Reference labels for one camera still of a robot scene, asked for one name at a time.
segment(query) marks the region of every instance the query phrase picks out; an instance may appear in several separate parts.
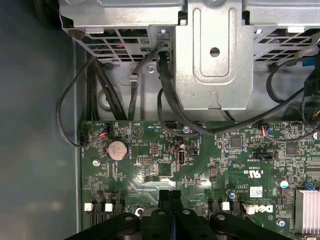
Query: gray side panel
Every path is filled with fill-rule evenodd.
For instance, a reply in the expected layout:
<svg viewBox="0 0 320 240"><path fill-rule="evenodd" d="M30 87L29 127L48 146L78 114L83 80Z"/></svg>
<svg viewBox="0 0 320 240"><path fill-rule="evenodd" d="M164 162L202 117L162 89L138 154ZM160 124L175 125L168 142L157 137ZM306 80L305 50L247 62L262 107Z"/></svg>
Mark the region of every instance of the gray side panel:
<svg viewBox="0 0 320 240"><path fill-rule="evenodd" d="M0 3L0 233L6 240L64 239L77 231L76 152L55 123L57 99L74 74L73 43L63 31L45 29L32 4ZM73 140L74 93L62 106Z"/></svg>

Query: black connector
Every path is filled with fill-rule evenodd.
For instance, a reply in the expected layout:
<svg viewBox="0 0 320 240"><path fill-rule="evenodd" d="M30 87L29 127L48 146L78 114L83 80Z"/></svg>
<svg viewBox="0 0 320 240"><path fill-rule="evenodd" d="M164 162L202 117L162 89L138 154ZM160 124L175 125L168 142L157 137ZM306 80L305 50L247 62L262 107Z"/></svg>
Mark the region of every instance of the black connector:
<svg viewBox="0 0 320 240"><path fill-rule="evenodd" d="M164 124L169 128L169 129L177 129L178 128L178 123L176 121L165 121Z"/></svg>

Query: ventilation slots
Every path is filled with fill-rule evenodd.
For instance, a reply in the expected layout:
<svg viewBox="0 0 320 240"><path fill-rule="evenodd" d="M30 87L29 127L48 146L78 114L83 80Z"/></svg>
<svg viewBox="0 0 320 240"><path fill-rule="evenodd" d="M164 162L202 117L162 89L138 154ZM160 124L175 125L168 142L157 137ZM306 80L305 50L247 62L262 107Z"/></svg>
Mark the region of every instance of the ventilation slots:
<svg viewBox="0 0 320 240"><path fill-rule="evenodd" d="M152 48L148 30L143 28L105 29L77 41L100 61L140 62Z"/></svg>
<svg viewBox="0 0 320 240"><path fill-rule="evenodd" d="M267 54L262 55L255 61L257 62L276 62L281 59L291 59L295 57L295 53L299 52L300 50L271 50Z"/></svg>
<svg viewBox="0 0 320 240"><path fill-rule="evenodd" d="M312 46L312 38L320 33L320 28L311 28L302 33L288 32L286 28L274 29L268 35L260 35L254 39L256 44L267 46L256 49L269 49L269 52L255 52L256 62L278 62L279 60L289 60L295 57L295 53Z"/></svg>

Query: capacitor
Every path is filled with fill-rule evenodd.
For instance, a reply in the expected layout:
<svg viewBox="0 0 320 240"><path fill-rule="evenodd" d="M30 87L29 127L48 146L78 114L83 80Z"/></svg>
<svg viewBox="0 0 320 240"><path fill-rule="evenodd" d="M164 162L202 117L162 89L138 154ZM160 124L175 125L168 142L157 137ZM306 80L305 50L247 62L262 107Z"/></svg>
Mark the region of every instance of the capacitor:
<svg viewBox="0 0 320 240"><path fill-rule="evenodd" d="M186 144L184 141L179 141L178 142L179 148L185 150L186 149Z"/></svg>
<svg viewBox="0 0 320 240"><path fill-rule="evenodd" d="M234 200L236 199L236 194L235 194L235 191L233 189L228 189L226 191L226 195L228 196L228 198Z"/></svg>
<svg viewBox="0 0 320 240"><path fill-rule="evenodd" d="M275 184L282 189L286 189L289 186L288 181L286 181L283 177L279 177L275 180Z"/></svg>
<svg viewBox="0 0 320 240"><path fill-rule="evenodd" d="M114 140L108 145L107 153L112 160L121 161L128 155L129 148L124 141Z"/></svg>

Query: screw hole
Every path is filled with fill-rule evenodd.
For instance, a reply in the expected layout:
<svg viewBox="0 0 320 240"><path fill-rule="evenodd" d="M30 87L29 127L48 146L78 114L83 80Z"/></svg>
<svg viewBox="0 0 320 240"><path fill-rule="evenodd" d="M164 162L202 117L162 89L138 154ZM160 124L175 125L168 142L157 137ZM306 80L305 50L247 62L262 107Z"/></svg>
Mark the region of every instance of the screw hole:
<svg viewBox="0 0 320 240"><path fill-rule="evenodd" d="M218 57L220 55L219 48L217 48L217 47L211 48L210 55L211 55L211 57L214 57L214 58Z"/></svg>

